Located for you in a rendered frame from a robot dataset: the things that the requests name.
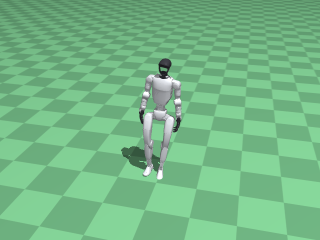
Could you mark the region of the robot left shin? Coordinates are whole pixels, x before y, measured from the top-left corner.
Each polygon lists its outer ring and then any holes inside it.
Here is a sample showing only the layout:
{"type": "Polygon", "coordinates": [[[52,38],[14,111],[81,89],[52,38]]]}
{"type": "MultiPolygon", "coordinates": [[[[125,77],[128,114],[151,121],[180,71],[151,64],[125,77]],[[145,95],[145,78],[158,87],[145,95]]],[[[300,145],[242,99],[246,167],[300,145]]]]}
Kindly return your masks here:
{"type": "Polygon", "coordinates": [[[164,165],[164,162],[165,162],[166,157],[167,157],[168,148],[164,147],[163,149],[161,149],[159,170],[160,170],[160,168],[161,168],[161,170],[163,170],[163,165],[164,165]]]}

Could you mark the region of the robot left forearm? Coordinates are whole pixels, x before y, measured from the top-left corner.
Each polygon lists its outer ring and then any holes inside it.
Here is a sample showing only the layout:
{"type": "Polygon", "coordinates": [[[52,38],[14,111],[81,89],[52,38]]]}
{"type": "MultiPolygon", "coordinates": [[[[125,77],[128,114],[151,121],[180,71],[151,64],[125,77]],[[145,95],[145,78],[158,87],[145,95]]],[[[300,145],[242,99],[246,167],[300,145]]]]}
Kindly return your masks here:
{"type": "Polygon", "coordinates": [[[177,118],[180,118],[180,120],[182,119],[182,101],[180,100],[180,105],[176,105],[175,106],[175,115],[176,115],[176,120],[177,118]]]}

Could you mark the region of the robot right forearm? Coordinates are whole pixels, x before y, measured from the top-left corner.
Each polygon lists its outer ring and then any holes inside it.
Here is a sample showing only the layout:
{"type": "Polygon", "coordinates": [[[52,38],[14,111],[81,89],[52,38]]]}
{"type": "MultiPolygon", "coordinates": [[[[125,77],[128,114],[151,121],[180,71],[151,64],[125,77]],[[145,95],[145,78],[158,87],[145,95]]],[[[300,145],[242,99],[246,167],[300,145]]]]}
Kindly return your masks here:
{"type": "MultiPolygon", "coordinates": [[[[143,92],[143,94],[144,94],[144,92],[143,92]]],[[[142,99],[141,99],[141,104],[140,104],[139,112],[141,112],[141,110],[144,110],[144,112],[145,112],[145,109],[146,109],[146,106],[147,106],[147,102],[148,102],[148,99],[147,99],[147,98],[144,98],[144,97],[143,97],[143,94],[142,94],[142,99]]]]}

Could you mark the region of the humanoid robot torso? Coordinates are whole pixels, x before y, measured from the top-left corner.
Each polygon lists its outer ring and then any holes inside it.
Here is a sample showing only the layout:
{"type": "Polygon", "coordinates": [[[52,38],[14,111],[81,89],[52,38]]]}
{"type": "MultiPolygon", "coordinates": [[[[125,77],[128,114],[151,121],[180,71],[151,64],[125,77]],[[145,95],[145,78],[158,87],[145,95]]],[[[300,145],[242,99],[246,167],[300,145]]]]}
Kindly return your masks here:
{"type": "Polygon", "coordinates": [[[169,102],[173,95],[172,81],[173,77],[165,76],[167,79],[160,78],[161,74],[156,74],[152,79],[152,98],[156,105],[153,111],[153,119],[157,121],[165,121],[167,109],[165,105],[169,102]]]}

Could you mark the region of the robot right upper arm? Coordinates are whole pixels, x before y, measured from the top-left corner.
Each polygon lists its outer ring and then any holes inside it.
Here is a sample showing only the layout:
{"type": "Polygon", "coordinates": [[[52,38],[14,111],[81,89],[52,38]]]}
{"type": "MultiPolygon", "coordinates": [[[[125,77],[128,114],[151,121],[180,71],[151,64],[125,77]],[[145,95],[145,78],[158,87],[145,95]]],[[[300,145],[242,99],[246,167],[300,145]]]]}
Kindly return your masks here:
{"type": "Polygon", "coordinates": [[[147,78],[145,79],[145,91],[143,93],[143,98],[146,98],[146,99],[149,99],[150,97],[150,90],[151,90],[151,87],[152,87],[152,81],[153,81],[153,78],[154,78],[155,75],[153,74],[150,74],[149,76],[147,76],[147,78]]]}

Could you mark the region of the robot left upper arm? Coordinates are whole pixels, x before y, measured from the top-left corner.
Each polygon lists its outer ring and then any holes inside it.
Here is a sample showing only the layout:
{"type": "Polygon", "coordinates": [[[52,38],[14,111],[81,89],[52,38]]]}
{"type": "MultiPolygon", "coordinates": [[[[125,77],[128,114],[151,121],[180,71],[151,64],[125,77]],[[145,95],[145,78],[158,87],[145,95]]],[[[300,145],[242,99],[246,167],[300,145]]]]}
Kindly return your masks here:
{"type": "Polygon", "coordinates": [[[172,87],[174,88],[174,96],[175,100],[173,100],[175,106],[180,106],[181,105],[181,82],[178,80],[173,79],[172,80],[172,87]]]}

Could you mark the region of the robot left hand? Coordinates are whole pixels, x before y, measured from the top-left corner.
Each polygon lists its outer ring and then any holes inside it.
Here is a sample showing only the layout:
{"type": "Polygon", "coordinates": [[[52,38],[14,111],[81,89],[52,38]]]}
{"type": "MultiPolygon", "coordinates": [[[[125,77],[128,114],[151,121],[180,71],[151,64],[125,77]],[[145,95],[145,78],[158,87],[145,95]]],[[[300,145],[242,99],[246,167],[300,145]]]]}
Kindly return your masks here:
{"type": "Polygon", "coordinates": [[[173,128],[175,128],[175,129],[173,129],[173,132],[174,132],[174,133],[178,131],[178,128],[179,128],[180,122],[181,122],[181,118],[178,117],[177,120],[176,120],[176,122],[177,122],[176,127],[173,127],[173,128]]]}

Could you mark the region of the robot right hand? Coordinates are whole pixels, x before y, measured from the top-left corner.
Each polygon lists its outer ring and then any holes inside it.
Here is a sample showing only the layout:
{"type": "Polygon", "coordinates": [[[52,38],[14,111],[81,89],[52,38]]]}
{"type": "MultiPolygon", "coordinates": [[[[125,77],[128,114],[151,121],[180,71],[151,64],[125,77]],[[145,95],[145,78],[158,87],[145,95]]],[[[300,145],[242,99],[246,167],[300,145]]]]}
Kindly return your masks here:
{"type": "Polygon", "coordinates": [[[139,112],[139,118],[140,118],[140,122],[143,124],[143,115],[144,115],[144,110],[141,110],[139,112]]]}

